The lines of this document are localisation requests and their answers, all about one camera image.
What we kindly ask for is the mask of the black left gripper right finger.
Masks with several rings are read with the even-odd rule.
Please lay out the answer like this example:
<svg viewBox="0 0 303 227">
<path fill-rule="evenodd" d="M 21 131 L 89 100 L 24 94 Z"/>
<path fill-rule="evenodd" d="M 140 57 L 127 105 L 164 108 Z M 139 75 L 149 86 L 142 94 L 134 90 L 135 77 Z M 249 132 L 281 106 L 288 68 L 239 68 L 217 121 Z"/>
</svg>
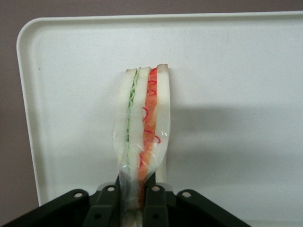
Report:
<svg viewBox="0 0 303 227">
<path fill-rule="evenodd" d="M 154 184 L 145 187 L 143 226 L 248 227 L 249 224 L 194 190 L 174 194 Z"/>
</svg>

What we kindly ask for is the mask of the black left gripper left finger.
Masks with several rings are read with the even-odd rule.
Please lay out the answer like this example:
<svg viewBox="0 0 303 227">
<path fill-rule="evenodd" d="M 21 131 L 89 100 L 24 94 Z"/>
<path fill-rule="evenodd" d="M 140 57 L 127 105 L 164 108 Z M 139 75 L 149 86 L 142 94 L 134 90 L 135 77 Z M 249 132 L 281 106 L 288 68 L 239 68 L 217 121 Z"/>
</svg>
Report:
<svg viewBox="0 0 303 227">
<path fill-rule="evenodd" d="M 100 185 L 93 195 L 83 189 L 62 196 L 5 224 L 6 227 L 118 227 L 120 187 Z"/>
</svg>

